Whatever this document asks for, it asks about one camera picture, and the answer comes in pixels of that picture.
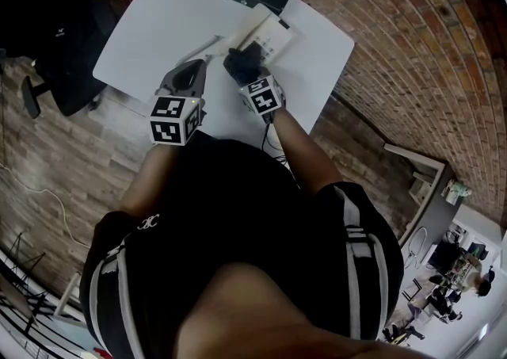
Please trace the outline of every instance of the white table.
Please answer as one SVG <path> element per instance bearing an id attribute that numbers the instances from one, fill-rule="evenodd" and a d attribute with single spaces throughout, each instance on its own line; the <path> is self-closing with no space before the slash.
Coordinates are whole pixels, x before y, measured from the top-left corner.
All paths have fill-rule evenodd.
<path id="1" fill-rule="evenodd" d="M 105 45 L 93 76 L 147 102 L 183 55 L 214 35 L 232 34 L 248 11 L 232 0 L 134 0 Z M 297 37 L 269 69 L 286 92 L 288 110 L 309 132 L 354 43 L 300 0 L 289 0 L 280 16 Z M 208 115 L 201 131 L 261 145 L 262 120 L 246 111 L 223 58 L 214 58 L 208 65 L 204 100 Z"/>

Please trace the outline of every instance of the white stripe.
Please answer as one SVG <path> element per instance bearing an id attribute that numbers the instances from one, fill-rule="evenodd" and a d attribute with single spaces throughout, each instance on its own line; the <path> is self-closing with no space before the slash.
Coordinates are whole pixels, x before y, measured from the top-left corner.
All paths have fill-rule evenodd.
<path id="1" fill-rule="evenodd" d="M 361 309 L 359 297 L 359 281 L 357 280 L 356 263 L 350 243 L 347 247 L 347 270 L 349 272 L 349 307 L 350 307 L 350 338 L 361 338 Z"/>
<path id="2" fill-rule="evenodd" d="M 108 351 L 109 349 L 104 343 L 104 339 L 102 339 L 101 330 L 98 326 L 98 317 L 97 317 L 97 288 L 98 288 L 98 278 L 101 275 L 101 269 L 104 265 L 104 261 L 101 261 L 95 271 L 93 272 L 92 280 L 90 282 L 90 317 L 92 319 L 92 328 L 95 331 L 95 335 L 98 338 L 98 341 L 101 343 L 102 347 Z"/>
<path id="3" fill-rule="evenodd" d="M 130 305 L 130 296 L 128 292 L 127 263 L 125 261 L 125 248 L 118 254 L 118 292 L 120 295 L 121 317 L 124 321 L 125 332 L 128 343 L 135 359 L 144 359 L 141 343 L 134 323 L 134 315 Z"/>
<path id="4" fill-rule="evenodd" d="M 352 234 L 347 235 L 349 236 L 349 238 L 366 238 L 366 234 L 360 234 L 359 232 L 353 232 Z"/>
<path id="5" fill-rule="evenodd" d="M 101 270 L 101 274 L 113 273 L 118 270 L 118 261 L 116 259 L 106 263 Z"/>
<path id="6" fill-rule="evenodd" d="M 369 234 L 369 237 L 373 241 L 375 258 L 379 267 L 380 319 L 378 334 L 380 334 L 387 321 L 387 309 L 389 305 L 389 274 L 387 273 L 386 257 L 383 254 L 382 244 L 380 243 L 379 239 L 373 234 Z"/>
<path id="7" fill-rule="evenodd" d="M 372 250 L 367 243 L 351 243 L 356 258 L 371 258 Z"/>
<path id="8" fill-rule="evenodd" d="M 359 208 L 347 197 L 345 192 L 339 190 L 343 196 L 343 223 L 346 227 L 353 225 L 360 227 Z"/>

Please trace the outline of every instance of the brick wall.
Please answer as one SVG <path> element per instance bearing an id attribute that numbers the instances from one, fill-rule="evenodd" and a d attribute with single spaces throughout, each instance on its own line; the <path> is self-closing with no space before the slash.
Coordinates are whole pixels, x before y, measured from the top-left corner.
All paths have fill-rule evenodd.
<path id="1" fill-rule="evenodd" d="M 505 1 L 304 1 L 356 41 L 339 95 L 392 143 L 448 160 L 467 203 L 501 222 Z"/>
<path id="2" fill-rule="evenodd" d="M 409 195 L 413 167 L 385 151 L 384 140 L 331 96 L 312 132 L 346 181 L 363 186 L 377 211 L 402 237 L 419 206 Z"/>

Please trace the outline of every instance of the chair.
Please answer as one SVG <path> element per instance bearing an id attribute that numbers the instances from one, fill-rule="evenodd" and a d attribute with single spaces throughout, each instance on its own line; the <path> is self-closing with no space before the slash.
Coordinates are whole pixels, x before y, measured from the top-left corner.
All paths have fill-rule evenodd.
<path id="1" fill-rule="evenodd" d="M 409 293 L 405 290 L 402 292 L 403 297 L 405 297 L 408 302 L 412 301 L 414 297 L 422 290 L 421 284 L 416 279 L 412 279 L 412 281 L 414 282 L 417 289 L 416 292 L 412 296 L 409 295 Z"/>
<path id="2" fill-rule="evenodd" d="M 483 261 L 488 256 L 489 251 L 486 250 L 486 245 L 482 243 L 472 243 L 468 247 L 468 253 L 473 254 L 479 261 Z"/>
<path id="3" fill-rule="evenodd" d="M 9 57 L 28 56 L 44 83 L 21 84 L 25 108 L 40 114 L 37 97 L 51 91 L 65 116 L 82 109 L 106 87 L 93 68 L 117 23 L 109 0 L 6 0 L 0 48 Z"/>

